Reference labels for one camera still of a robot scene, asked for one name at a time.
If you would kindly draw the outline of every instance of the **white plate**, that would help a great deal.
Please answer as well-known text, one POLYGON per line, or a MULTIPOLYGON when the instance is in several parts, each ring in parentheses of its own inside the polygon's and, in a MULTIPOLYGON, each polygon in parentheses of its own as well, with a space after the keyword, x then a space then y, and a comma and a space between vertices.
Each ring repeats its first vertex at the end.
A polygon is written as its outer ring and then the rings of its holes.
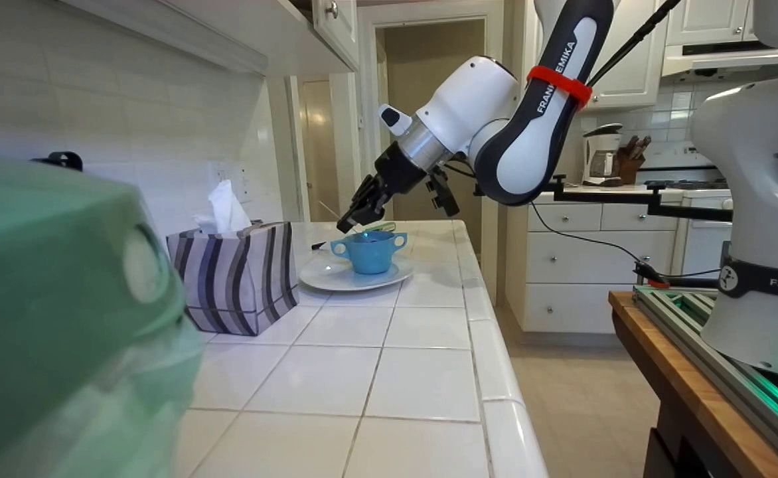
POLYGON ((346 261, 314 261, 301 268, 301 283, 314 291, 330 293, 362 293, 398 284, 411 276, 411 265, 403 261, 392 261, 391 271, 379 276, 359 276, 346 261))

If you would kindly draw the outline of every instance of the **kitchen cabinet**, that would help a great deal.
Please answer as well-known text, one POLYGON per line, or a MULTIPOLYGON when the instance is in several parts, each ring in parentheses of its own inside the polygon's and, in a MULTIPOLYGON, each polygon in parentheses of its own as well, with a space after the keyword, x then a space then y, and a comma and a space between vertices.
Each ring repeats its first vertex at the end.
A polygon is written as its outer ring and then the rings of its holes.
MULTIPOLYGON (((594 72, 646 25, 662 0, 621 0, 594 72)), ((629 52, 598 86, 588 110, 626 110, 655 101, 666 46, 666 22, 629 52)))
POLYGON ((752 0, 682 0, 670 18, 670 46, 755 40, 752 0))
MULTIPOLYGON (((685 208, 732 211, 731 192, 690 195, 685 208)), ((731 242, 732 223, 723 220, 679 220, 675 273, 699 273, 696 279, 718 279, 724 244, 731 242)))
MULTIPOLYGON (((646 215, 642 206, 536 202, 545 223, 558 231, 611 242, 649 259, 655 271, 673 271, 677 219, 646 215)), ((633 259, 568 238, 550 234, 528 208, 523 332, 611 334, 605 313, 611 291, 634 284, 633 259)))
POLYGON ((232 72, 359 68, 355 0, 65 0, 232 72))

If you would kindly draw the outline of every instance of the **mug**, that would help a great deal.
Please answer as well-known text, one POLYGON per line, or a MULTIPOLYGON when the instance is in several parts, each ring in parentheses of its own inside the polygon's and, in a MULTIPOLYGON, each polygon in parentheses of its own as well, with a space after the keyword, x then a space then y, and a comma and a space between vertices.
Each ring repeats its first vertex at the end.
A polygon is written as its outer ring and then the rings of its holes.
POLYGON ((347 259, 354 263, 354 271, 362 276, 378 276, 391 268, 392 253, 407 248, 407 242, 407 234, 375 228, 333 242, 333 256, 347 259))

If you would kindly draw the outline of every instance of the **white countertop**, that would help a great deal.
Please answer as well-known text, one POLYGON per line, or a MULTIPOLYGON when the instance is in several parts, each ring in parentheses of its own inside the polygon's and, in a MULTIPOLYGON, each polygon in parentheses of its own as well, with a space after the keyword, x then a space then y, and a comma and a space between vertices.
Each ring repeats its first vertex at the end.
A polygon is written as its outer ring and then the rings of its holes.
MULTIPOLYGON (((650 195, 649 187, 565 187, 565 195, 650 195)), ((731 199, 731 188, 662 188, 665 199, 696 202, 696 199, 731 199)))
MULTIPOLYGON (((548 475, 467 231, 398 223, 411 279, 301 307, 261 338, 207 338, 176 475, 548 475)), ((333 227, 297 228, 297 259, 333 227)))

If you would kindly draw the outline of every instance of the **tissue box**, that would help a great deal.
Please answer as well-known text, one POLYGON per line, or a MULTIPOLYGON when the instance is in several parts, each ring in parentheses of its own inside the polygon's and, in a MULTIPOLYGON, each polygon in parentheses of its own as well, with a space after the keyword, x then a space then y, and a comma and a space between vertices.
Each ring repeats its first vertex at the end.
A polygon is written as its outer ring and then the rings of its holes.
POLYGON ((167 238, 184 283, 187 317, 203 332, 257 338, 297 307, 293 227, 264 223, 217 238, 167 238))

